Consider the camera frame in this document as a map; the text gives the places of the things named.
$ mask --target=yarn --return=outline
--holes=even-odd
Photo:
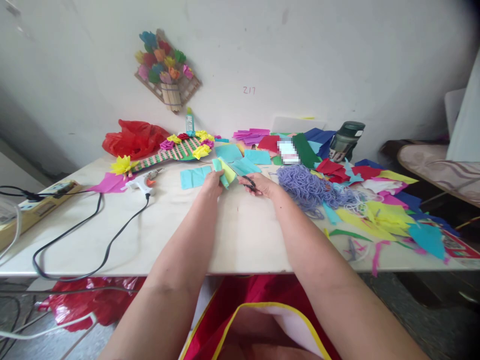
[[[339,206],[353,208],[360,201],[356,191],[348,187],[334,186],[310,173],[304,165],[280,167],[276,175],[281,187],[289,193],[300,209],[313,219],[325,218],[317,208],[322,202],[332,209],[338,209]]]

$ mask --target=purple paper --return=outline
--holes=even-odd
[[[91,188],[87,189],[87,191],[93,191],[96,193],[102,193],[102,194],[107,194],[107,193],[124,193],[125,190],[123,189],[125,187],[125,184],[128,183],[130,180],[135,179],[135,175],[132,177],[127,177],[124,180],[123,175],[115,175],[114,173],[111,172],[106,172],[105,177],[99,183],[98,185],[92,186]]]

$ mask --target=white cable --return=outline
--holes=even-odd
[[[64,323],[62,325],[52,327],[51,329],[48,329],[48,330],[45,330],[45,331],[42,331],[42,332],[39,332],[39,333],[36,333],[36,334],[33,334],[33,335],[19,335],[19,334],[13,333],[13,332],[0,331],[0,336],[6,337],[6,338],[11,338],[11,339],[16,339],[16,340],[31,340],[31,339],[39,338],[42,335],[51,333],[52,331],[55,331],[55,330],[58,330],[58,329],[63,329],[67,326],[82,322],[83,320],[86,320],[88,318],[91,319],[91,321],[94,325],[97,324],[97,317],[95,316],[95,314],[93,312],[91,312],[88,315],[85,315],[85,316],[83,316],[81,318],[78,318],[76,320]]]
[[[8,245],[8,247],[0,254],[0,260],[1,260],[5,256],[5,254],[12,248],[12,246],[17,242],[17,240],[20,238],[20,234],[22,233],[22,210],[20,210],[20,207],[16,203],[6,198],[0,197],[0,202],[10,205],[12,208],[15,209],[15,212],[16,212],[15,237],[13,238],[13,241],[11,242],[11,244]]]

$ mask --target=table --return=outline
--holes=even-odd
[[[111,155],[90,163],[68,179],[82,185],[98,184],[115,162]],[[180,172],[211,164],[168,162],[162,165],[157,176],[157,192],[150,198],[148,208],[132,220],[112,245],[110,257],[97,276],[146,276],[160,251],[188,212],[200,188],[182,190]],[[278,166],[260,165],[264,173],[275,173]],[[42,245],[93,214],[98,194],[85,193],[72,196],[61,207],[25,232],[9,254],[0,261],[0,276],[37,276],[32,266],[32,255]],[[128,189],[125,193],[104,195],[100,213],[85,225],[52,245],[43,252],[41,264],[47,273],[56,276],[78,276],[96,269],[104,257],[107,244],[125,222],[145,205],[140,190]],[[208,269],[209,274],[265,274],[291,272],[280,225],[276,220],[271,201],[247,195],[236,180],[229,190],[224,190],[218,200],[219,216],[216,241]],[[340,223],[330,224],[328,219],[316,220],[321,229],[329,232],[335,228],[355,232],[369,239],[371,235],[358,228]],[[345,235],[336,235],[331,241],[340,253],[349,248]],[[370,272],[375,249],[368,256],[352,263],[357,272]],[[419,255],[398,244],[384,245],[380,255],[379,271],[452,271],[467,270],[460,263],[448,265],[432,255]]]

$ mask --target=thermos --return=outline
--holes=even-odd
[[[352,159],[352,151],[357,141],[362,136],[365,124],[358,121],[345,121],[340,130],[336,132],[330,143],[328,157],[335,163],[340,163],[344,158]]]

